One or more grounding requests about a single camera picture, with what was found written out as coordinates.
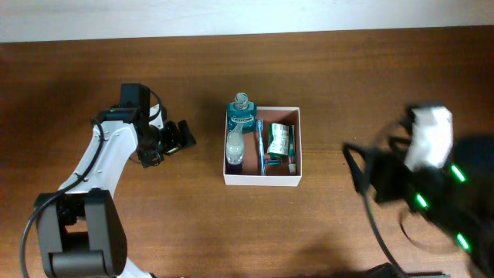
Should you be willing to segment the clear pump sanitizer bottle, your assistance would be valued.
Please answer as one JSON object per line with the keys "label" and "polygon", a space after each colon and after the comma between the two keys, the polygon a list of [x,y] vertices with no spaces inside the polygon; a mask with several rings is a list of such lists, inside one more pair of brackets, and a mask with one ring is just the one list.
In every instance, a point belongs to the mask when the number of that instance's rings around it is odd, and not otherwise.
{"label": "clear pump sanitizer bottle", "polygon": [[235,128],[228,134],[225,145],[226,171],[230,175],[242,173],[244,154],[243,124],[236,124]]}

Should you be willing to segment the blue disposable razor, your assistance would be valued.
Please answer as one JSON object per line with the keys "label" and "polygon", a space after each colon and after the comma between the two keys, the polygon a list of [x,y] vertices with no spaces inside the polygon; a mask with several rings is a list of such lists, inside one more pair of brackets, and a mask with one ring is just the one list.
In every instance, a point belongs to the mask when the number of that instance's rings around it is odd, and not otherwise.
{"label": "blue disposable razor", "polygon": [[266,161],[266,165],[267,166],[277,166],[277,165],[281,165],[283,162],[281,160],[278,160],[278,159],[273,159],[273,160],[267,160]]}

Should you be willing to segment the teal mouthwash bottle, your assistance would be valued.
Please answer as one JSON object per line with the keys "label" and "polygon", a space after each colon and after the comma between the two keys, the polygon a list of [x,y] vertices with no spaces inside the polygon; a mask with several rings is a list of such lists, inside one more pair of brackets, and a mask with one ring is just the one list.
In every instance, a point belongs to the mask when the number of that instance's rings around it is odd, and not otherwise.
{"label": "teal mouthwash bottle", "polygon": [[237,124],[243,124],[242,133],[247,134],[255,130],[257,105],[250,101],[246,93],[237,93],[233,102],[227,105],[227,127],[233,131]]}

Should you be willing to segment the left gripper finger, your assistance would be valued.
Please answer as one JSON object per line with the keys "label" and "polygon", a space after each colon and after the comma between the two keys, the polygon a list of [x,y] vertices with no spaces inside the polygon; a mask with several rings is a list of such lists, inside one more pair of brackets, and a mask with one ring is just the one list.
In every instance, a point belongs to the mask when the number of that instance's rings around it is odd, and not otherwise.
{"label": "left gripper finger", "polygon": [[181,146],[192,147],[196,145],[195,137],[193,136],[186,120],[178,122],[178,130],[181,135]]}
{"label": "left gripper finger", "polygon": [[161,129],[161,145],[164,155],[172,155],[182,149],[181,133],[175,122],[168,121],[164,124]]}

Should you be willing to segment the green white soap packet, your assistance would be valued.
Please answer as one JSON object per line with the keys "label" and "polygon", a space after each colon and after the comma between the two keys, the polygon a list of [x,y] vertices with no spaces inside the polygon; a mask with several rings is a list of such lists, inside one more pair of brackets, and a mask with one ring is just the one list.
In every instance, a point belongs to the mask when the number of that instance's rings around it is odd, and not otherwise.
{"label": "green white soap packet", "polygon": [[271,123],[268,128],[267,153],[273,157],[286,157],[289,153],[289,127]]}

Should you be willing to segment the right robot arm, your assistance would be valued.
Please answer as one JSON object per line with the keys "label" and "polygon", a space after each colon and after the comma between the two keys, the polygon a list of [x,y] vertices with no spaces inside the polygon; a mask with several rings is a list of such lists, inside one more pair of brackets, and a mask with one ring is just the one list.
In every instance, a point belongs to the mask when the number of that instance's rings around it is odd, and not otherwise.
{"label": "right robot arm", "polygon": [[456,143],[390,137],[388,150],[343,144],[355,190],[378,204],[402,200],[438,227],[484,277],[493,275],[493,136]]}

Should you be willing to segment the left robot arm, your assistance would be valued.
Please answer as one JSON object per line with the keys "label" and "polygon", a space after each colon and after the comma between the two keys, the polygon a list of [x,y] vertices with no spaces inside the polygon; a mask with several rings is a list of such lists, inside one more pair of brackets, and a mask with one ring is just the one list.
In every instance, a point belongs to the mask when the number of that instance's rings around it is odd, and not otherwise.
{"label": "left robot arm", "polygon": [[92,120],[90,144],[74,172],[57,191],[42,193],[25,227],[36,228],[47,277],[150,277],[128,256],[127,237],[114,193],[133,154],[143,168],[194,146],[185,120],[166,119],[155,93],[140,83],[124,83],[120,100]]}

